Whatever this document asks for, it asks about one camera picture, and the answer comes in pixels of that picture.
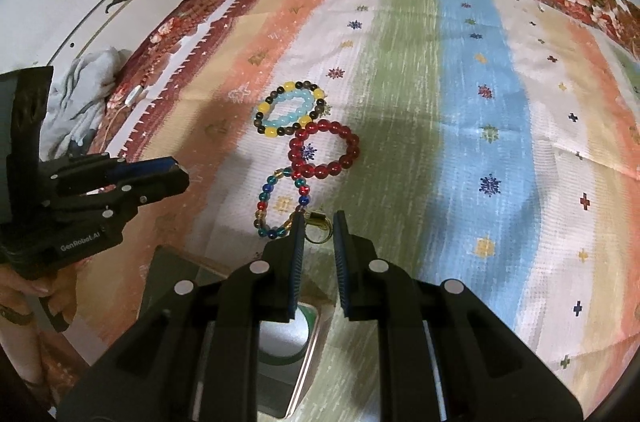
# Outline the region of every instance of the blue snowflake print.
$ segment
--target blue snowflake print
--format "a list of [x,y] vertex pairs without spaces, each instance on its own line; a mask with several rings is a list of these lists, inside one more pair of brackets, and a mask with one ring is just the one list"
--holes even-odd
[[313,147],[312,144],[305,144],[302,147],[302,158],[303,160],[314,160],[314,155],[316,154],[316,148]]
[[498,180],[490,173],[488,177],[482,177],[480,179],[480,189],[478,191],[489,196],[500,193],[500,182],[502,181]]

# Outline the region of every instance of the blue stripe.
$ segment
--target blue stripe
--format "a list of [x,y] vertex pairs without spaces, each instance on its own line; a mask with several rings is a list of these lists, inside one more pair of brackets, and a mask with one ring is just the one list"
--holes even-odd
[[[426,206],[430,221],[420,279],[462,280],[513,328],[540,236],[527,97],[492,0],[438,4],[443,152],[438,187]],[[491,89],[492,99],[478,94],[482,85]],[[498,128],[497,141],[482,139],[487,125]],[[479,191],[481,178],[489,174],[501,181],[500,194]],[[484,237],[495,242],[495,256],[476,255],[476,243]]]

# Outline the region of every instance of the white cloth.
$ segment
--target white cloth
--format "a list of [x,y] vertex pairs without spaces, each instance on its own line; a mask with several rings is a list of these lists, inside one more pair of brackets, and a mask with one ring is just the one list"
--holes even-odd
[[72,141],[82,146],[98,128],[121,63],[118,51],[109,48],[74,59],[62,78],[54,76],[40,131],[42,160],[62,157]]

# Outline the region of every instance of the multicolored beaded bracelet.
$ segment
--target multicolored beaded bracelet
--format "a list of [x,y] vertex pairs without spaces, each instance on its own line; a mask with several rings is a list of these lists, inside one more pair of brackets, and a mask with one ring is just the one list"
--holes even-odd
[[[306,103],[305,107],[299,107],[295,112],[281,115],[273,121],[267,119],[268,115],[273,111],[274,105],[295,97],[302,97]],[[324,91],[318,88],[318,85],[311,81],[287,81],[281,87],[271,92],[264,100],[264,103],[258,105],[258,111],[255,114],[254,126],[258,133],[263,133],[267,137],[277,137],[278,135],[293,135],[297,129],[303,128],[307,123],[324,112]]]
[[[266,224],[265,218],[267,217],[269,198],[271,197],[271,192],[273,192],[274,186],[282,177],[291,177],[292,175],[293,170],[290,167],[286,167],[283,169],[277,169],[273,172],[273,175],[267,177],[267,184],[262,186],[262,193],[260,193],[260,196],[258,197],[260,201],[258,202],[257,211],[255,212],[254,227],[258,229],[258,236],[262,238],[269,237],[271,240],[274,240],[278,237],[286,236],[291,229],[293,213],[290,214],[286,222],[276,229],[271,229]],[[298,205],[296,206],[294,213],[297,211],[305,211],[310,200],[310,188],[307,185],[306,180],[302,177],[295,179],[294,184],[298,188],[298,193],[300,193]]]
[[[330,131],[335,135],[340,135],[347,142],[347,153],[342,155],[338,160],[334,160],[329,164],[319,164],[314,166],[308,164],[302,158],[302,146],[304,141],[308,139],[310,135],[318,133],[318,131]],[[291,161],[291,168],[293,169],[293,178],[297,177],[316,177],[326,178],[329,175],[336,176],[340,174],[340,171],[348,169],[353,165],[353,162],[360,156],[360,138],[351,133],[349,126],[342,126],[338,121],[330,123],[326,119],[320,119],[318,124],[307,123],[305,129],[300,129],[296,132],[294,139],[289,141],[289,160]]]

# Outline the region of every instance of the red snowflake print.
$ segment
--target red snowflake print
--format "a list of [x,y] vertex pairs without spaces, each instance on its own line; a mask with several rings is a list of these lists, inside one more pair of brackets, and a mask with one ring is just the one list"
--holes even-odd
[[326,76],[330,77],[331,79],[341,78],[344,76],[344,70],[342,70],[341,68],[332,68],[329,69],[329,72],[327,72]]
[[484,97],[485,99],[493,99],[494,93],[491,91],[487,85],[482,85],[478,87],[478,95]]

